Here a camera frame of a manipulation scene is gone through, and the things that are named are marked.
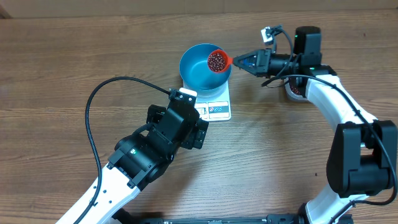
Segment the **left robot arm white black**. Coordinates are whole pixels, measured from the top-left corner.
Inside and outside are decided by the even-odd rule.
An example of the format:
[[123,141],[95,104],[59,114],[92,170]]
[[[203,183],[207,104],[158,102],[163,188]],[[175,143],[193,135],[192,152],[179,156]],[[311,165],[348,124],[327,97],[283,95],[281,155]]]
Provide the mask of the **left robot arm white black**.
[[151,182],[162,176],[179,148],[201,148],[208,122],[200,119],[195,98],[152,105],[149,122],[120,140],[93,183],[59,223],[110,223],[111,217]]

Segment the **red measuring scoop blue handle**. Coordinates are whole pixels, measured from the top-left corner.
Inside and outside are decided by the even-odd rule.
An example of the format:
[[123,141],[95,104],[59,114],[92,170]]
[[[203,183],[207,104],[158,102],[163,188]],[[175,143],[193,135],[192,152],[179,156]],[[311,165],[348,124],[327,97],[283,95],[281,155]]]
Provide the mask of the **red measuring scoop blue handle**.
[[207,60],[209,69],[215,73],[223,73],[229,69],[233,63],[233,59],[221,49],[213,51]]

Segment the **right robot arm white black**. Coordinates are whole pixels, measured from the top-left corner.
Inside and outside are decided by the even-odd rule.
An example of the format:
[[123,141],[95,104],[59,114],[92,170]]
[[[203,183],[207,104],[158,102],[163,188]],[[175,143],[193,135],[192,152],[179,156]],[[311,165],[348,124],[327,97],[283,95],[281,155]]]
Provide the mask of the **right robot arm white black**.
[[348,223],[345,213],[391,190],[397,197],[397,126],[364,110],[344,89],[340,78],[322,63],[321,30],[298,27],[288,38],[290,53],[278,54],[282,26],[266,27],[264,49],[237,56],[232,63],[266,83],[282,80],[289,97],[315,105],[334,131],[326,163],[327,184],[300,207],[297,223]]

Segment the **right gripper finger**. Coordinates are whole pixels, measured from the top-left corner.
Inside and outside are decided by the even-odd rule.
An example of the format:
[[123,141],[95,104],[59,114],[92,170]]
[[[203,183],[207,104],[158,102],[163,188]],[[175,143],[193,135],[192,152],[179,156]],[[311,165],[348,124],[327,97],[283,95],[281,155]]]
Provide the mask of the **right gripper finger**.
[[257,51],[252,51],[233,58],[233,62],[256,62]]
[[233,62],[233,65],[250,73],[251,75],[257,75],[257,66],[254,62],[250,62],[248,60],[236,60]]

